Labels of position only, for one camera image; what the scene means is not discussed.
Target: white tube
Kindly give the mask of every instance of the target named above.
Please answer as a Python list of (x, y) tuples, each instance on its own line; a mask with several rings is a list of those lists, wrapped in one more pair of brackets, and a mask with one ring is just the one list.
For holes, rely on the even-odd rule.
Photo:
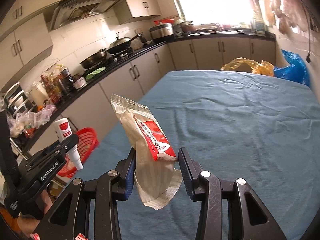
[[(60, 120), (55, 121), (54, 128), (56, 130), (56, 134), (58, 136), (59, 142), (62, 142), (65, 138), (69, 137), (72, 134), (69, 121), (67, 118), (62, 118)], [(78, 152), (78, 146), (74, 146), (67, 152), (69, 159), (73, 162), (74, 166), (77, 170), (83, 169), (80, 155)]]

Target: rice cooker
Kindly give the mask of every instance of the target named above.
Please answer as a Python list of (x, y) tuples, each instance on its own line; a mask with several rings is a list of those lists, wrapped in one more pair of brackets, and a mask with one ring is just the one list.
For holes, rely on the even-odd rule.
[(171, 23), (160, 23), (150, 28), (151, 38), (155, 42), (167, 41), (173, 38), (173, 29)]

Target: blue tablecloth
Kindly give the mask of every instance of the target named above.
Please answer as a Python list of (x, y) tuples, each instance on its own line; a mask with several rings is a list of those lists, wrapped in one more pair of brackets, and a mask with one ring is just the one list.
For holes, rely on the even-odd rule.
[[(176, 153), (186, 147), (217, 177), (246, 179), (286, 237), (301, 237), (320, 207), (320, 105), (307, 86), (248, 73), (176, 71), (139, 103), (149, 107)], [(116, 125), (75, 177), (98, 178), (130, 148)], [(135, 188), (127, 202), (118, 202), (124, 240), (194, 239), (199, 212), (183, 184), (158, 211), (143, 206)], [(223, 223), (227, 239), (225, 205)]]

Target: metal bolt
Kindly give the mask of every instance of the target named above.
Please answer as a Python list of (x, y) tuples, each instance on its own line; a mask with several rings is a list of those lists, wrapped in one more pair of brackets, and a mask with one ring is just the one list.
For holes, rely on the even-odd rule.
[(208, 177), (210, 177), (210, 176), (211, 176), (211, 173), (210, 173), (210, 172), (208, 172), (208, 171), (201, 171), (201, 176), (202, 176), (202, 177), (206, 177), (206, 178), (208, 178)]
[(247, 182), (244, 179), (239, 178), (239, 179), (237, 179), (237, 183), (240, 184), (240, 185), (244, 185)]
[(73, 183), (74, 185), (79, 185), (79, 184), (81, 183), (81, 179), (74, 179), (74, 180), (72, 181), (72, 183)]
[(111, 170), (111, 171), (108, 172), (108, 175), (109, 175), (110, 177), (114, 177), (114, 176), (118, 175), (118, 171), (116, 171), (116, 170)]

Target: power cord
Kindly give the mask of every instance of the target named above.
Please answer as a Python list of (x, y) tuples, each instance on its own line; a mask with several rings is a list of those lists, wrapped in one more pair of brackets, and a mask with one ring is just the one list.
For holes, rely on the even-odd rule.
[(302, 7), (303, 7), (304, 15), (306, 16), (306, 20), (307, 20), (307, 24), (308, 24), (308, 32), (309, 32), (309, 52), (308, 52), (308, 55), (306, 57), (306, 61), (308, 63), (310, 63), (311, 62), (311, 59), (310, 59), (310, 54), (311, 54), (310, 21), (309, 21), (308, 16), (307, 16), (306, 9), (304, 8), (303, 5), (302, 5)]

